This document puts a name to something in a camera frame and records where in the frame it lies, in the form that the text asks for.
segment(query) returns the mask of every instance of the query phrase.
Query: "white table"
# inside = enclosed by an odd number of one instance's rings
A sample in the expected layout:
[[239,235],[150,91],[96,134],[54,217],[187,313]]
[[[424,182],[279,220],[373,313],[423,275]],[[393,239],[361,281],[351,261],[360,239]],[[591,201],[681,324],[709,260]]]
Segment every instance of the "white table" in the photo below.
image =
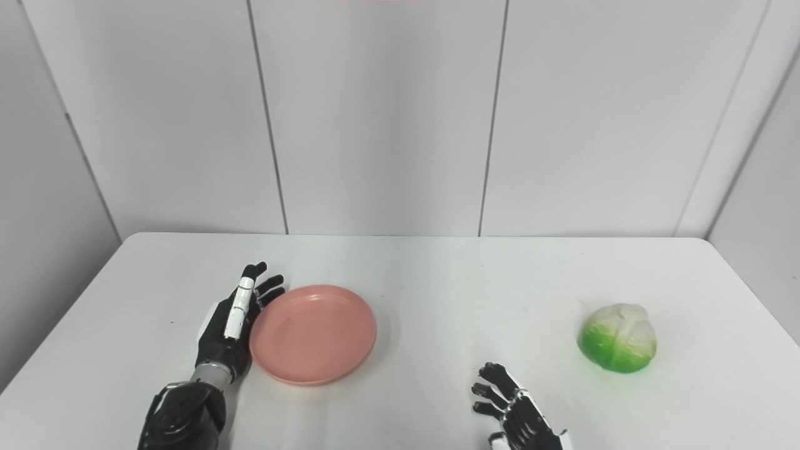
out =
[[[470,410],[486,361],[506,364],[578,450],[800,448],[800,348],[696,239],[138,234],[0,396],[0,446],[134,448],[152,396],[192,372],[210,304],[266,259],[290,287],[362,295],[378,341],[319,388],[257,368],[232,449],[486,448]],[[644,305],[658,354],[605,372],[575,339],[595,308]]]

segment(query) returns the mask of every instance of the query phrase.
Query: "cabbage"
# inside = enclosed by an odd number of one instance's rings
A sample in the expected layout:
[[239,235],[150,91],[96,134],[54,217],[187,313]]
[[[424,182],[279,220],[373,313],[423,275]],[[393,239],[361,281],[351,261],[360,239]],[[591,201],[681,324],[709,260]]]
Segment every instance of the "cabbage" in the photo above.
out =
[[636,372],[655,356],[655,330],[645,308],[617,303],[589,316],[578,338],[578,346],[587,358],[603,368]]

